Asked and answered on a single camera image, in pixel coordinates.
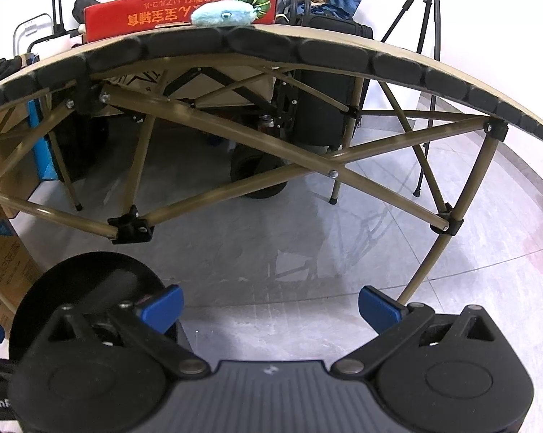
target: red object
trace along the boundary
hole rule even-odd
[[[85,9],[87,41],[189,23],[191,13],[210,1],[219,0],[115,0],[89,6]],[[262,12],[255,24],[275,22],[277,0],[270,3],[269,11]]]

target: floor tile grout line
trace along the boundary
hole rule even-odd
[[[507,262],[512,262],[513,260],[518,260],[519,258],[527,257],[528,255],[536,254],[538,252],[543,252],[543,249],[533,250],[532,252],[527,252],[526,254],[518,255],[517,257],[512,257],[512,258],[509,258],[507,260],[502,260],[501,262],[496,262],[496,263],[493,263],[493,264],[490,264],[490,265],[487,265],[487,266],[484,266],[484,267],[471,268],[470,270],[466,270],[464,272],[459,272],[459,273],[456,273],[456,274],[438,276],[438,277],[432,278],[430,280],[430,282],[433,282],[435,280],[443,280],[444,278],[449,278],[451,276],[459,276],[459,275],[469,274],[471,272],[475,272],[476,270],[484,270],[486,268],[498,266],[500,264],[505,264]]]

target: tripod leg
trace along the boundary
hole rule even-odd
[[[442,40],[441,40],[441,35],[442,35],[442,26],[441,26],[441,14],[440,14],[440,0],[433,0],[433,4],[434,4],[434,60],[440,60],[440,53],[441,53],[441,48],[442,48]],[[429,102],[429,110],[430,111],[435,111],[436,110],[436,96],[433,96],[431,97],[431,100]],[[434,120],[433,119],[428,119],[428,128],[431,128],[434,126]],[[424,155],[425,157],[428,157],[428,152],[429,152],[429,142],[428,143],[425,143],[424,144]],[[417,181],[417,187],[416,187],[416,190],[414,190],[413,194],[415,197],[419,197],[420,194],[421,194],[421,184],[424,180],[424,172],[423,170],[420,170],[420,177]]]
[[[410,9],[410,6],[412,6],[412,3],[415,0],[406,0],[406,2],[403,4],[401,11],[399,12],[398,16],[395,18],[394,22],[391,24],[390,28],[387,30],[386,34],[382,37],[382,42],[387,41],[387,38],[390,37],[391,32],[395,29],[395,27],[398,25],[399,20],[402,19],[402,16]]]

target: bolt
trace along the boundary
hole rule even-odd
[[[343,358],[336,361],[334,368],[342,374],[358,374],[363,371],[364,364],[360,360],[354,360],[354,358]]]
[[[201,374],[207,370],[207,363],[199,358],[188,358],[179,363],[179,371],[183,374]]]

